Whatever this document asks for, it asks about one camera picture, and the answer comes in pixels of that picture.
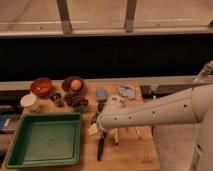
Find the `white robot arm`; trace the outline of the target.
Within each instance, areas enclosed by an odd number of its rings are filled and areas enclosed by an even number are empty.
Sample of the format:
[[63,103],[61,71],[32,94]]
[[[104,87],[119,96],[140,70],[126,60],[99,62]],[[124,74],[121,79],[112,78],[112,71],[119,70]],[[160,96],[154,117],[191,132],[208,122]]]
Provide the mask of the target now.
[[88,133],[147,125],[200,123],[190,171],[213,171],[213,84],[185,89],[136,106],[125,107],[119,95],[108,97]]

